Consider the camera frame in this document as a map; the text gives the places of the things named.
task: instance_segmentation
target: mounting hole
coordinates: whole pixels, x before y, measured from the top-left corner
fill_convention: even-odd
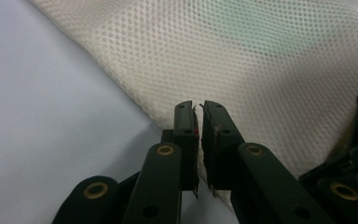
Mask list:
[[[173,154],[174,149],[170,146],[162,146],[157,148],[157,153],[161,156],[168,156]]]
[[[143,211],[144,217],[156,217],[158,215],[158,207],[155,205],[150,205],[144,208]]]
[[[303,207],[295,207],[293,210],[296,214],[296,216],[304,218],[304,219],[310,219],[310,211]]]
[[[97,199],[104,196],[104,194],[107,192],[107,185],[104,182],[96,182],[88,185],[83,190],[84,197],[88,199]]]
[[[222,133],[223,133],[223,134],[228,134],[228,133],[231,133],[231,131],[230,131],[230,130],[225,129],[225,130],[222,130]]]
[[[330,189],[339,197],[349,200],[349,201],[357,201],[358,200],[358,193],[356,192],[356,190],[338,183],[338,182],[334,182],[330,185]]]
[[[255,147],[255,146],[248,146],[246,150],[248,150],[248,152],[256,156],[259,156],[264,153],[264,150],[261,147]]]

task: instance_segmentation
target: white mesh fabric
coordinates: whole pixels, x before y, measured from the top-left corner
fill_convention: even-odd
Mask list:
[[[355,108],[358,1],[32,2],[162,128],[176,104],[216,101],[295,176],[324,160]]]

